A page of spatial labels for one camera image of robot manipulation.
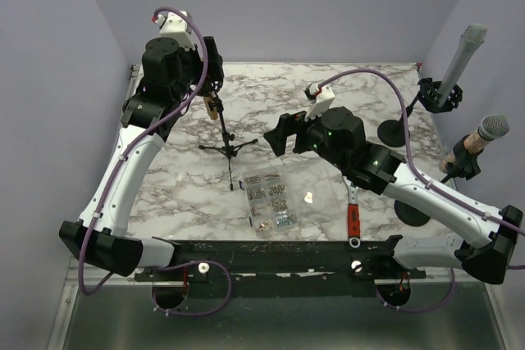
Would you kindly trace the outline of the gold microphone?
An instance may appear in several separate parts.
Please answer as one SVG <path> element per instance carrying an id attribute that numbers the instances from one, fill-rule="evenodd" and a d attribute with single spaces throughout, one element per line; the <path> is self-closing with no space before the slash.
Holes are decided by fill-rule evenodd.
<path id="1" fill-rule="evenodd" d="M 212 95 L 204 96 L 203 97 L 206 111 L 211 120 L 217 120 L 218 119 L 218 112 L 217 112 L 217 102 L 216 98 Z"/>

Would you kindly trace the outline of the black tripod microphone stand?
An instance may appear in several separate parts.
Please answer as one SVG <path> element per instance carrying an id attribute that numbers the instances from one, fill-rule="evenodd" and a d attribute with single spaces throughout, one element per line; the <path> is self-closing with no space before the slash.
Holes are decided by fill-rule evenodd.
<path id="1" fill-rule="evenodd" d="M 203 151 L 206 151 L 206 150 L 216 151 L 226 157 L 227 163 L 228 163 L 230 191 L 233 191 L 234 183 L 233 183 L 232 172 L 231 172 L 231 159 L 233 157 L 237 157 L 238 152 L 240 151 L 241 148 L 258 143 L 258 139 L 253 139 L 245 143 L 232 145 L 231 143 L 235 140 L 235 135 L 228 132 L 226 129 L 226 122 L 225 122 L 225 118 L 223 115 L 224 107 L 222 104 L 222 100 L 218 97 L 217 94 L 215 98 L 217 102 L 218 120 L 220 121 L 220 125 L 221 125 L 221 137 L 222 137 L 223 145 L 221 147 L 217 147 L 217 146 L 204 146 L 200 144 L 199 149 Z"/>

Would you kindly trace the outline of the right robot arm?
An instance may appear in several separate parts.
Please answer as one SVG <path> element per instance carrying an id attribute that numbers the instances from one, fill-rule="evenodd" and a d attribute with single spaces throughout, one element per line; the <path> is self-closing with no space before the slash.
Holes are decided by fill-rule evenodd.
<path id="1" fill-rule="evenodd" d="M 431 177 L 416 175 L 402 155 L 368 142 L 362 120 L 345 107 L 312 120 L 303 111 L 285 113 L 263 135 L 278 157 L 290 136 L 296 137 L 295 153 L 315 152 L 359 188 L 403 202 L 452 230 L 445 237 L 399 238 L 377 258 L 384 276 L 444 267 L 464 270 L 484 283 L 504 282 L 523 218 L 519 209 L 476 202 Z"/>

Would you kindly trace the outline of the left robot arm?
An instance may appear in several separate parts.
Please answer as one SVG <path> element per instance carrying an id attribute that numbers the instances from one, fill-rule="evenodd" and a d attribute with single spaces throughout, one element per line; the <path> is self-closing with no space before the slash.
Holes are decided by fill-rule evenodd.
<path id="1" fill-rule="evenodd" d="M 160 119 L 181 112 L 199 81 L 208 91 L 224 79 L 214 38 L 208 36 L 203 42 L 207 60 L 175 39 L 147 42 L 144 75 L 123 105 L 116 148 L 103 179 L 79 219 L 63 222 L 59 230 L 60 239 L 79 262 L 122 276 L 149 267 L 164 280 L 181 273 L 182 261 L 171 243 L 133 239 L 126 233 L 140 185 L 178 120 L 173 116 L 161 124 Z"/>

